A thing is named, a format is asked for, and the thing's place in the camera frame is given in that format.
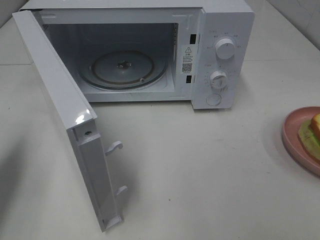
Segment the round white door button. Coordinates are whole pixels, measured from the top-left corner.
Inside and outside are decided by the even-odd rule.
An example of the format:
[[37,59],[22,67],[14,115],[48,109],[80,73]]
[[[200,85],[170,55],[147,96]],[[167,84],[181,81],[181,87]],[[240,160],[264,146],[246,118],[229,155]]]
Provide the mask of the round white door button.
[[206,103],[210,106],[218,106],[221,100],[222,97],[219,94],[213,93],[206,98]]

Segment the white timer knob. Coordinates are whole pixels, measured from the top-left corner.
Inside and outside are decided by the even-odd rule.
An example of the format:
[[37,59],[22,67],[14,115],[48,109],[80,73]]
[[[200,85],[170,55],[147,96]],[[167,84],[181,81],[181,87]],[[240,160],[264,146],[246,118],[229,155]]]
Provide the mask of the white timer knob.
[[228,76],[224,71],[214,71],[209,76],[210,84],[214,89],[223,89],[228,84]]

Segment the pink round plate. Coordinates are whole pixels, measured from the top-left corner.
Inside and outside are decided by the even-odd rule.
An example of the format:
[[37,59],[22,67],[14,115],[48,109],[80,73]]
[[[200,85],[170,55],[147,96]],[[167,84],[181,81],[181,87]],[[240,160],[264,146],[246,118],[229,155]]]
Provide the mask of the pink round plate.
[[297,108],[285,117],[281,128],[282,142],[288,154],[295,162],[318,177],[320,176],[320,162],[305,149],[298,131],[304,121],[311,120],[319,112],[319,106]]

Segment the sandwich with lettuce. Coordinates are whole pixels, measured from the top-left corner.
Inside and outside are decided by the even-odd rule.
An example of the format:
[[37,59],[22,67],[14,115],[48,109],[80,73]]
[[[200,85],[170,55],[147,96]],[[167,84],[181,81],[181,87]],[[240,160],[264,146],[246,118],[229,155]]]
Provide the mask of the sandwich with lettuce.
[[298,130],[298,136],[304,149],[310,156],[320,161],[320,114],[305,120]]

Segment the white microwave door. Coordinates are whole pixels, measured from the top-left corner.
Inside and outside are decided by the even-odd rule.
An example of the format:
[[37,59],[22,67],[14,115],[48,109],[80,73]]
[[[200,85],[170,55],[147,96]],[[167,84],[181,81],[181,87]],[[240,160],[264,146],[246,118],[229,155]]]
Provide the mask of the white microwave door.
[[99,226],[105,231],[122,221],[119,198],[128,188],[113,187],[107,157],[122,149],[123,143],[103,146],[97,115],[45,34],[40,16],[23,10],[12,17],[55,123],[77,160]]

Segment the glass microwave turntable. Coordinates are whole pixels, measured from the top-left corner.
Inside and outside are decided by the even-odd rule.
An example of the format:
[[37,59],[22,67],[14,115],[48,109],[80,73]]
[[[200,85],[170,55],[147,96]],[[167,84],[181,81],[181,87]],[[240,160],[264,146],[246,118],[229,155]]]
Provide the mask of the glass microwave turntable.
[[131,90],[156,82],[168,68],[165,57],[137,50],[108,52],[85,63],[82,79],[104,90]]

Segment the white microwave oven body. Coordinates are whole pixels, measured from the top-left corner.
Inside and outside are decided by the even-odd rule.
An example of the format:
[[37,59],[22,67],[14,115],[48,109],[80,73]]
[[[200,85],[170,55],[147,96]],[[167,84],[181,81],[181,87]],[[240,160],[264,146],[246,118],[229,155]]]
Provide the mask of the white microwave oven body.
[[[196,110],[230,108],[235,98],[255,14],[243,0],[29,0],[31,11],[90,103],[189,101]],[[235,42],[229,59],[216,55],[222,38]],[[90,85],[80,68],[116,51],[140,51],[167,59],[157,81],[127,90]],[[223,71],[227,86],[211,86]],[[206,98],[219,94],[221,103]]]

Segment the upper white power knob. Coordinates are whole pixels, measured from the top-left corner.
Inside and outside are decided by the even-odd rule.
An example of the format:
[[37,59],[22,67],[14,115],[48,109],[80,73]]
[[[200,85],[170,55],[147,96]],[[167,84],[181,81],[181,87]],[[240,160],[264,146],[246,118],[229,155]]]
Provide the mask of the upper white power knob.
[[236,51],[236,44],[230,37],[224,37],[215,44],[215,53],[219,59],[227,60],[231,58]]

